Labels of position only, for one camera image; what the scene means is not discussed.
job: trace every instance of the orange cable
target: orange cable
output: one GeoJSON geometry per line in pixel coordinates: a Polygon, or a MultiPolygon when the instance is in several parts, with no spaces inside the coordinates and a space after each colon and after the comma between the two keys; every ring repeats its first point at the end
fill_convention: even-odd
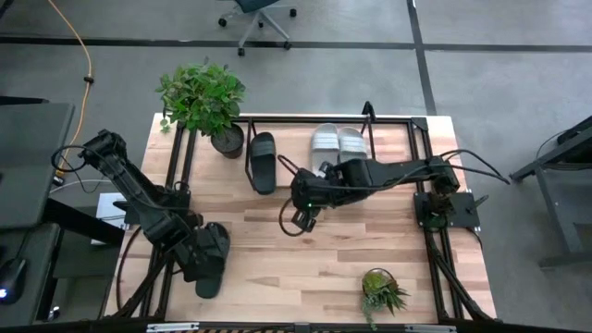
{"type": "MultiPolygon", "coordinates": [[[[72,25],[70,24],[68,19],[64,16],[64,14],[62,14],[62,12],[59,10],[59,8],[56,6],[56,4],[54,4],[54,2],[52,0],[47,0],[47,2],[49,3],[49,5],[51,5],[55,9],[55,12],[57,12],[57,14],[64,20],[64,22],[66,22],[66,24],[68,25],[70,30],[76,36],[76,39],[78,39],[80,46],[82,46],[82,49],[84,50],[84,54],[86,55],[86,59],[89,62],[88,77],[91,78],[93,76],[93,62],[91,61],[91,55],[89,55],[89,50],[86,48],[86,45],[84,45],[84,42],[82,41],[81,37],[76,32],[76,29],[74,29],[74,27],[72,27],[72,25]]],[[[72,144],[72,143],[74,143],[74,141],[76,141],[76,138],[78,138],[78,135],[80,133],[80,129],[82,128],[82,123],[84,122],[84,110],[86,109],[86,100],[89,97],[90,89],[91,89],[91,83],[87,81],[86,82],[86,89],[84,91],[84,96],[82,97],[82,107],[80,108],[80,120],[78,122],[78,127],[76,128],[76,132],[74,133],[74,137],[72,137],[72,140],[70,141],[70,144],[72,144]]],[[[68,153],[69,153],[69,149],[67,149],[64,152],[64,158],[61,160],[59,167],[61,167],[61,168],[64,167],[64,163],[66,162],[66,157],[68,156],[68,153]]],[[[56,171],[56,173],[59,176],[61,176],[63,174],[61,171],[56,171]]]]}

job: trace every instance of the green plant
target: green plant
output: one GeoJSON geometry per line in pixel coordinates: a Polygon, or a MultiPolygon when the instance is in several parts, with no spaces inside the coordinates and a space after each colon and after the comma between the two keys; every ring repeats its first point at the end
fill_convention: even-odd
{"type": "Polygon", "coordinates": [[[163,132],[169,123],[183,121],[188,130],[198,129],[202,135],[224,134],[230,121],[241,110],[239,103],[245,86],[228,71],[228,66],[216,64],[179,66],[171,79],[168,74],[160,78],[157,93],[162,93],[169,120],[161,120],[163,132]]]}
{"type": "Polygon", "coordinates": [[[372,318],[373,312],[382,310],[386,305],[392,315],[395,315],[395,309],[405,308],[406,304],[401,296],[409,296],[409,294],[399,287],[394,278],[380,271],[370,271],[365,274],[362,284],[364,287],[362,312],[373,330],[376,330],[376,324],[372,318]]]}

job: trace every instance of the white slipper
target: white slipper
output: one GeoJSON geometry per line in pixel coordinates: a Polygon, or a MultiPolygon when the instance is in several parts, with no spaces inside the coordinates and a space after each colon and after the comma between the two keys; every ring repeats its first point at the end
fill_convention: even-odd
{"type": "Polygon", "coordinates": [[[357,129],[343,128],[339,131],[339,162],[347,162],[354,158],[368,158],[366,142],[357,129]]]}
{"type": "Polygon", "coordinates": [[[317,176],[324,177],[320,171],[323,162],[333,166],[337,164],[339,156],[339,141],[337,126],[334,124],[322,124],[314,130],[311,138],[311,171],[317,176]]]}

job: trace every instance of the gray floor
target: gray floor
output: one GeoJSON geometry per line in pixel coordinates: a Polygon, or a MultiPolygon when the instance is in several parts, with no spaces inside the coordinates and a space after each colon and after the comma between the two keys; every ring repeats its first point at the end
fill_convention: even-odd
{"type": "MultiPolygon", "coordinates": [[[[174,6],[158,0],[56,2],[82,35],[92,37],[235,41],[246,23],[231,21],[221,30],[217,16],[231,5],[214,0],[179,0],[174,6]]],[[[294,41],[413,41],[402,0],[292,3],[299,17],[286,12],[274,17],[294,41]]],[[[585,0],[416,0],[416,5],[425,43],[592,44],[592,2],[585,0]]],[[[51,7],[33,0],[15,3],[0,20],[0,33],[7,32],[68,35],[51,7]]],[[[278,37],[263,29],[254,39],[278,37]]],[[[244,58],[234,48],[90,51],[97,82],[79,142],[102,128],[120,132],[137,164],[152,114],[162,107],[154,93],[158,77],[205,56],[229,64],[244,81],[243,112],[357,114],[370,100],[379,114],[426,114],[414,51],[259,48],[248,49],[244,58]]],[[[428,52],[426,58],[438,114],[453,117],[461,147],[478,152],[504,174],[532,160],[548,136],[590,115],[592,53],[428,52]]],[[[85,66],[78,46],[0,44],[0,94],[80,105],[85,66]]],[[[470,158],[463,162],[478,167],[470,158]]],[[[98,177],[88,169],[82,175],[98,177]]],[[[590,330],[592,267],[537,268],[539,259],[561,249],[534,180],[505,186],[471,174],[467,178],[475,193],[490,198],[479,209],[499,318],[590,330]]],[[[77,206],[96,203],[96,196],[81,195],[74,187],[55,197],[77,206]]],[[[88,292],[79,282],[73,285],[88,292]]]]}

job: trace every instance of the pair of slippers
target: pair of slippers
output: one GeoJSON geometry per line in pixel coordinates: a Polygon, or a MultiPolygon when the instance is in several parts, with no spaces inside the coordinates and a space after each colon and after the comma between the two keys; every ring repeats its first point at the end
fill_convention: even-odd
{"type": "Polygon", "coordinates": [[[314,130],[311,139],[311,170],[324,177],[320,170],[323,162],[333,166],[349,160],[368,158],[362,133],[354,128],[337,129],[334,124],[322,124],[314,130]]]}
{"type": "Polygon", "coordinates": [[[269,132],[262,132],[251,141],[253,187],[261,195],[276,190],[276,142],[269,132]]]}

